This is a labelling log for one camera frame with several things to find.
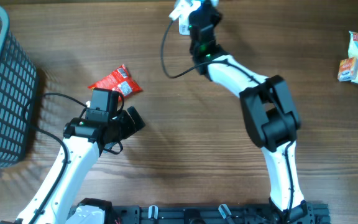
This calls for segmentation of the orange tissue pack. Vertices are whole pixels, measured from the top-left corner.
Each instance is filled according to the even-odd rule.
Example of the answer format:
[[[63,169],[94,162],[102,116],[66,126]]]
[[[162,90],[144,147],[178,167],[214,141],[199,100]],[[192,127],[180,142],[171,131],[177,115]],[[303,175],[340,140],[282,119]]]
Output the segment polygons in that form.
[[[358,59],[356,57],[347,58],[340,61],[337,79],[346,82],[356,79],[358,71]]]

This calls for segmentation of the white barcode scanner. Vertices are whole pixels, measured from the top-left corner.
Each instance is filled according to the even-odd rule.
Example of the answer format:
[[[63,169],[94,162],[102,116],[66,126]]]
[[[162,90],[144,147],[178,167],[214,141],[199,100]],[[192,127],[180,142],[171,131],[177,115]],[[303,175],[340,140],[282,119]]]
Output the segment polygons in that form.
[[[184,15],[181,15],[178,18],[178,23],[179,23],[179,33],[181,35],[190,35],[190,31],[189,31],[189,21],[188,21],[188,17],[185,17]]]

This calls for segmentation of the grey plastic mesh basket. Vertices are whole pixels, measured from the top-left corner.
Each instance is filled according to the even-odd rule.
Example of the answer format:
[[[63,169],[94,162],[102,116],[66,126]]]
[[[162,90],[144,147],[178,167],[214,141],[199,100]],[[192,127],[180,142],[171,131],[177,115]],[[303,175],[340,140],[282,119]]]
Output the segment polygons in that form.
[[[7,12],[0,6],[0,169],[25,157],[33,107],[25,104],[39,84],[36,67],[10,30]]]

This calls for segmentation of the red snack packet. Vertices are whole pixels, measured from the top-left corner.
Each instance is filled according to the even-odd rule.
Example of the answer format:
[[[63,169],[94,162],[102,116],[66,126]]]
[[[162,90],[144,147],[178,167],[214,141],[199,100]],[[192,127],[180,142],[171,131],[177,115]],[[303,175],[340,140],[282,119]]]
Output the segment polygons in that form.
[[[121,65],[109,75],[88,86],[88,89],[91,90],[95,88],[118,91],[122,93],[125,98],[142,91],[137,82],[132,79],[125,65]]]

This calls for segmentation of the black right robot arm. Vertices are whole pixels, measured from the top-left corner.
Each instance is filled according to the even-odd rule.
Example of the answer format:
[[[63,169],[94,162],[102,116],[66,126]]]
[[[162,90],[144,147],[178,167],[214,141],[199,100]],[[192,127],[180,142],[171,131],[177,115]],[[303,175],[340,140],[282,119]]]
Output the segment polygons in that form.
[[[221,18],[211,1],[201,1],[190,13],[190,54],[200,74],[239,98],[246,131],[264,154],[273,215],[280,223],[296,223],[307,215],[295,163],[300,115],[281,76],[252,72],[216,43]]]

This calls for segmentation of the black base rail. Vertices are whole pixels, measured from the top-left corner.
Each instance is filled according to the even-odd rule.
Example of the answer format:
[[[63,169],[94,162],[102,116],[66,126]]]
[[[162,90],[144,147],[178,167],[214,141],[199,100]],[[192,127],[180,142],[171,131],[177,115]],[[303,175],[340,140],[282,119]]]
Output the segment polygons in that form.
[[[331,222],[328,205],[302,201],[290,210],[272,203],[243,206],[149,207],[112,206],[111,202],[86,198],[68,213],[67,223],[302,223]]]

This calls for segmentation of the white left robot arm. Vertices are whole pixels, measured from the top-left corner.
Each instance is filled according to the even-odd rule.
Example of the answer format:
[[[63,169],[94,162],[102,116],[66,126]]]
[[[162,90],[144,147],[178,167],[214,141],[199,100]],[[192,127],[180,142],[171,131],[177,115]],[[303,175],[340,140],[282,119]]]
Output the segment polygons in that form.
[[[104,152],[118,155],[122,141],[145,127],[137,110],[124,108],[119,91],[95,88],[90,104],[67,123],[49,173],[15,223],[120,223],[112,203],[86,198],[73,208],[85,179]]]

